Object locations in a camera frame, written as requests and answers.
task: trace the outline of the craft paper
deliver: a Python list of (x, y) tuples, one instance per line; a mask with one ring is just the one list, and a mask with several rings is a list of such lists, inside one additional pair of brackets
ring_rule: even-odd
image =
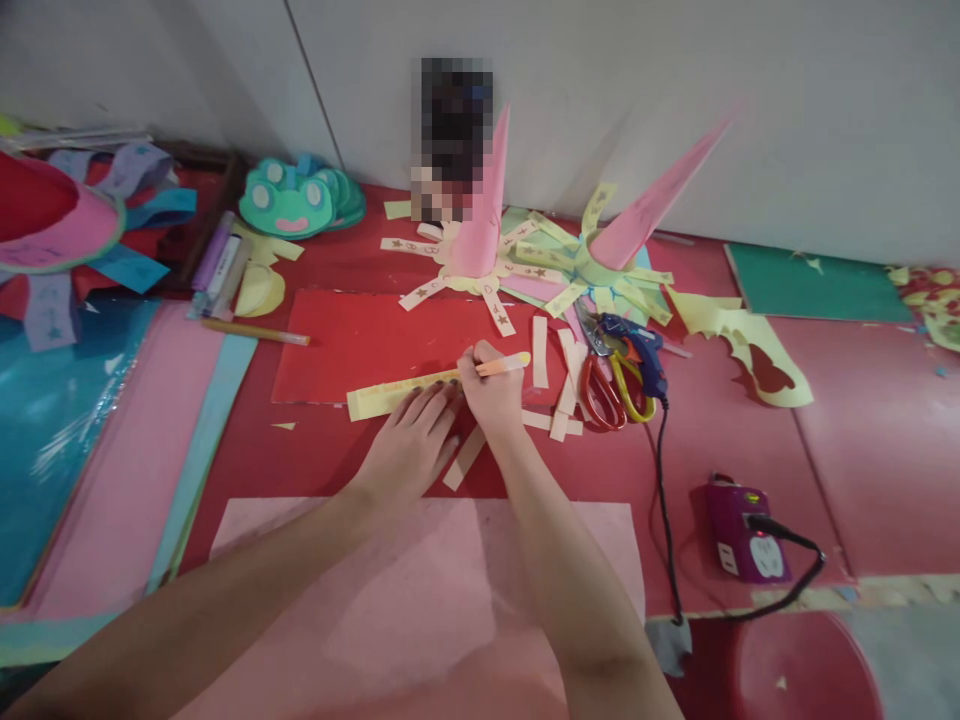
[(731, 115), (702, 137), (594, 239), (590, 245), (590, 254), (598, 263), (613, 270), (621, 270), (627, 266), (710, 156), (732, 122)]

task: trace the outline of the floor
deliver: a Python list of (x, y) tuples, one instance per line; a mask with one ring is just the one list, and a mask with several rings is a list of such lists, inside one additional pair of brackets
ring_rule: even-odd
[(960, 718), (960, 605), (844, 616), (873, 668), (886, 720)]

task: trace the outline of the pink sheet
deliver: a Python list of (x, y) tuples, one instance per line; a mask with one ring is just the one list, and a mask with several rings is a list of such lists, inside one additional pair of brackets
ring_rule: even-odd
[[(213, 554), (318, 498), (240, 498)], [(574, 503), (643, 616), (630, 506)], [(323, 575), (178, 718), (567, 717), (507, 500), (425, 498)]]
[(2, 622), (121, 612), (146, 585), (223, 336), (165, 302), (26, 606)]

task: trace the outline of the pink paper cone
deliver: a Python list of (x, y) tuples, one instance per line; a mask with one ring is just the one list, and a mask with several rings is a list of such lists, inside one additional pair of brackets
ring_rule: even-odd
[(713, 148), (733, 122), (727, 117), (719, 127), (700, 138), (686, 155), (661, 175), (647, 191), (638, 197), (590, 245), (593, 259), (611, 270), (623, 270), (643, 247), (647, 238), (657, 229), (680, 193), (697, 174)]
[(500, 113), (493, 134), (493, 151), (490, 156), (484, 157), (482, 187), (473, 196), (470, 219), (460, 226), (460, 233), (450, 248), (450, 265), (454, 275), (484, 277), (490, 274), (497, 262), (509, 125), (508, 103)]

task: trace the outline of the pencil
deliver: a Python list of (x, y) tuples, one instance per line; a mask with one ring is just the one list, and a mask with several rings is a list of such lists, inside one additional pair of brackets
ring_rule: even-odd
[(229, 333), (231, 335), (245, 335), (246, 337), (260, 338), (261, 340), (276, 340), (277, 342), (290, 343), (291, 345), (309, 345), (310, 338), (306, 335), (297, 335), (296, 333), (283, 332), (282, 330), (268, 330), (267, 328), (258, 328), (253, 325), (242, 325), (240, 323), (228, 323), (223, 320), (214, 320), (213, 318), (201, 318), (200, 323), (210, 330)]

